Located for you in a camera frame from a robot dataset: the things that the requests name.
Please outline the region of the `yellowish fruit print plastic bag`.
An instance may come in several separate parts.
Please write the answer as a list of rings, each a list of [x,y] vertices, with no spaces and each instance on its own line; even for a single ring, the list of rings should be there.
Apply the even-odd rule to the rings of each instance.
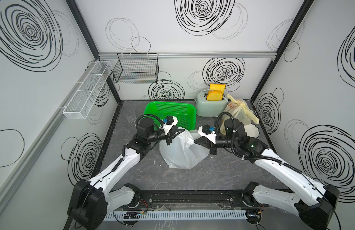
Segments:
[[[225,108],[225,112],[230,113],[235,119],[243,123],[244,126],[251,123],[259,124],[259,118],[249,109],[248,104],[242,99],[234,99],[231,95],[227,95],[230,102]]]

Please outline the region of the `white bunny print plastic bag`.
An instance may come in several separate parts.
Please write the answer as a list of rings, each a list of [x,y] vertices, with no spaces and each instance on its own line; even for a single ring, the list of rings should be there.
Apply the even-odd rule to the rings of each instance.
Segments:
[[[159,151],[168,167],[189,170],[202,162],[209,155],[209,150],[194,142],[200,137],[198,130],[185,130],[174,138],[170,145],[161,141]]]

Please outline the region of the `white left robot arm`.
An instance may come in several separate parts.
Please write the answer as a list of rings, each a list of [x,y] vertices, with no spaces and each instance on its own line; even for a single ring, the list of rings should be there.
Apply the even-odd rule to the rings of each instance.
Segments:
[[[152,114],[138,117],[136,134],[123,147],[121,155],[96,176],[75,184],[67,211],[69,218],[87,230],[95,230],[110,212],[124,205],[138,205],[139,188],[132,184],[118,190],[113,187],[152,150],[153,143],[165,141],[170,145],[183,133],[185,130],[177,127],[177,123],[175,116],[163,120]]]

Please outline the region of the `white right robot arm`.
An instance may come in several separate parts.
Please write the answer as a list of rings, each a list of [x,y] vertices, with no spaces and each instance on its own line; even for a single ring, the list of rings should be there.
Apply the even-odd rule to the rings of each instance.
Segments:
[[[316,182],[287,163],[264,142],[248,136],[243,123],[228,112],[219,114],[214,126],[200,126],[198,133],[200,138],[195,143],[210,153],[230,149],[233,155],[271,173],[291,190],[284,192],[251,182],[241,195],[246,206],[270,205],[298,216],[313,230],[328,228],[331,218],[336,215],[339,198],[335,186]]]

